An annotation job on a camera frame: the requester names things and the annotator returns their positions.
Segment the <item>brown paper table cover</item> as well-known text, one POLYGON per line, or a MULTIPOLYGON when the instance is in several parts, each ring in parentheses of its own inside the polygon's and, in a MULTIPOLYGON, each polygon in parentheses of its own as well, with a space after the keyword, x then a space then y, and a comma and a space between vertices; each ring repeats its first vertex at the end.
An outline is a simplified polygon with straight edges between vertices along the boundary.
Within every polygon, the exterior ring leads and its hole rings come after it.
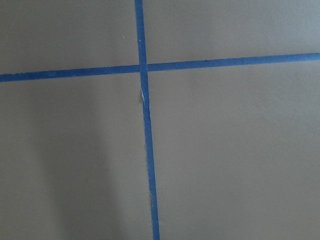
MULTIPOLYGON (((317 0, 142 0, 147 64, 320 54, 317 0)), ((3 0, 0 75, 139 66, 135 0, 3 0)), ((160 240, 320 237, 320 60, 148 71, 160 240)), ((0 82, 0 237, 154 240, 140 72, 0 82)))

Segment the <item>long blue tape strip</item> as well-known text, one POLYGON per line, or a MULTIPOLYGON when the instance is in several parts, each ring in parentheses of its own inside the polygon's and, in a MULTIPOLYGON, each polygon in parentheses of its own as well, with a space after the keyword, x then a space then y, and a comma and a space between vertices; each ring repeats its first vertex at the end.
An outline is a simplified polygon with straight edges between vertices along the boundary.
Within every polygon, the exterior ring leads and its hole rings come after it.
POLYGON ((159 240, 160 227, 159 227, 158 200, 157 200, 157 189, 156 189, 156 173, 155 173, 155 162, 154 162, 152 122, 151 122, 151 112, 150 112, 150 93, 149 93, 143 1, 136 0, 134 2, 134 6, 135 6, 135 15, 136 15, 137 46, 138 46, 140 87, 141 87, 141 96, 142 96, 143 124, 144 124, 146 160, 147 160, 147 174, 148 174, 149 194, 150 194, 150 200, 151 200, 150 211, 151 211, 152 237, 154 240, 159 240))

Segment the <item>crossing blue tape strip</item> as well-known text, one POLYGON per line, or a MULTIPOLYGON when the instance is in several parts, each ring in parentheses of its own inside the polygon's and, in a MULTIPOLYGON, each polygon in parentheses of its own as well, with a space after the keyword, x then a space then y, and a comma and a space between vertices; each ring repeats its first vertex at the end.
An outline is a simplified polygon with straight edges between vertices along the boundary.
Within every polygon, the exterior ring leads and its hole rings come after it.
MULTIPOLYGON (((319 59, 320 59, 319 53, 300 53, 300 54, 285 54, 285 55, 223 58, 223 59, 211 59, 211 60, 148 63, 146 65, 146 69, 150 72, 159 72, 159 71, 187 70, 187 69, 200 69, 200 68, 242 66, 242 65, 309 62, 309 61, 318 61, 319 59)), ((120 65, 120 66, 90 67, 90 68, 78 68, 78 69, 46 70, 46 71, 1 74, 0 81, 2 83, 6 83, 6 82, 16 82, 16 81, 75 78, 75 77, 87 77, 87 76, 99 76, 99 75, 118 75, 118 74, 138 73, 139 71, 140 71, 139 65, 120 65)))

